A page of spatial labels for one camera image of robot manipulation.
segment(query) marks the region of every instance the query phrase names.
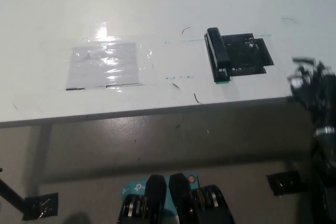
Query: concrete floor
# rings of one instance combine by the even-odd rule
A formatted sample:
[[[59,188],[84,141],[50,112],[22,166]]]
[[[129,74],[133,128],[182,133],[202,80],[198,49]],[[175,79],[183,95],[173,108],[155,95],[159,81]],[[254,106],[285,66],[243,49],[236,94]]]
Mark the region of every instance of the concrete floor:
[[[2,129],[0,178],[24,197],[59,192],[59,215],[29,223],[117,223],[129,181],[195,172],[236,223],[310,224],[307,195],[275,197],[266,179],[306,176],[310,130],[297,104]],[[0,199],[0,223],[21,218]]]

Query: table top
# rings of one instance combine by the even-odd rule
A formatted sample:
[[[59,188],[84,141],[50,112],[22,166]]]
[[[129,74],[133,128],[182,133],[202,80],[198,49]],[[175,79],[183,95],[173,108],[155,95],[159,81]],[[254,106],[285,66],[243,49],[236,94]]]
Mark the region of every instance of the table top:
[[[91,120],[290,95],[291,57],[336,69],[336,0],[0,0],[0,126]],[[274,66],[215,84],[204,34],[253,33]],[[75,48],[133,43],[137,82],[66,91]]]

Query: black tape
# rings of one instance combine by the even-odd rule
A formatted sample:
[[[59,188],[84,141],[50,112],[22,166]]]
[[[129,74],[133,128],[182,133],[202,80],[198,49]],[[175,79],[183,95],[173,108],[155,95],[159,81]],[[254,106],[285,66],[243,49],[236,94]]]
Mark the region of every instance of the black tape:
[[[301,181],[301,176],[297,170],[267,175],[267,179],[275,196],[295,194],[308,190],[307,184]]]
[[[24,215],[22,220],[37,220],[58,214],[58,193],[25,198],[30,215]]]

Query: transparent plastic film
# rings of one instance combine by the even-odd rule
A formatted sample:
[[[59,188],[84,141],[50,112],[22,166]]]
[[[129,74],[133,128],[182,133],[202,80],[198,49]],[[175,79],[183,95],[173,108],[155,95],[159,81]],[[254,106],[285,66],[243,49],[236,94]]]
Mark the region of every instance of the transparent plastic film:
[[[153,45],[153,38],[146,36],[108,36],[106,23],[97,24],[89,38],[72,48],[66,89],[151,83],[154,74],[150,67]]]

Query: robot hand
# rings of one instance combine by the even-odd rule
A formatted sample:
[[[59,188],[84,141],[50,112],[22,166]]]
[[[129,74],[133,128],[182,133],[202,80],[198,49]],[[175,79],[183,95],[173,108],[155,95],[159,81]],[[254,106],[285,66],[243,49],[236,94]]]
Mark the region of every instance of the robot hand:
[[[294,59],[289,77],[293,97],[310,112],[313,124],[310,193],[315,223],[336,223],[336,76],[321,62]]]

